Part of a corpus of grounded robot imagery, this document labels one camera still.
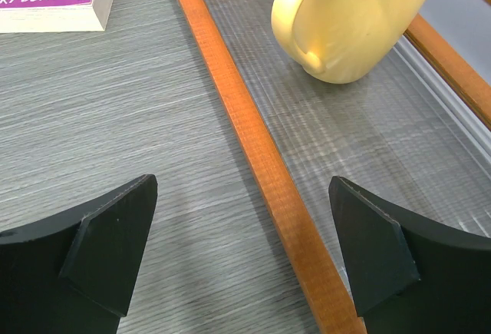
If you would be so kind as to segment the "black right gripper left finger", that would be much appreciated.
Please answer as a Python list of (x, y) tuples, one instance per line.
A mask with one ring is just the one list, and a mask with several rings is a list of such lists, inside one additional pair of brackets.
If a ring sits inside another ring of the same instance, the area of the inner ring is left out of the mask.
[(1, 233), (3, 333), (115, 333), (128, 313), (157, 204), (142, 175)]

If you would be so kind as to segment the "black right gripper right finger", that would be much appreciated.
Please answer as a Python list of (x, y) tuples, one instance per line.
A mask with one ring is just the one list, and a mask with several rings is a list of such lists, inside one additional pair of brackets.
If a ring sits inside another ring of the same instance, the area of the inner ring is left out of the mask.
[(400, 207), (345, 177), (331, 213), (369, 333), (488, 333), (490, 239)]

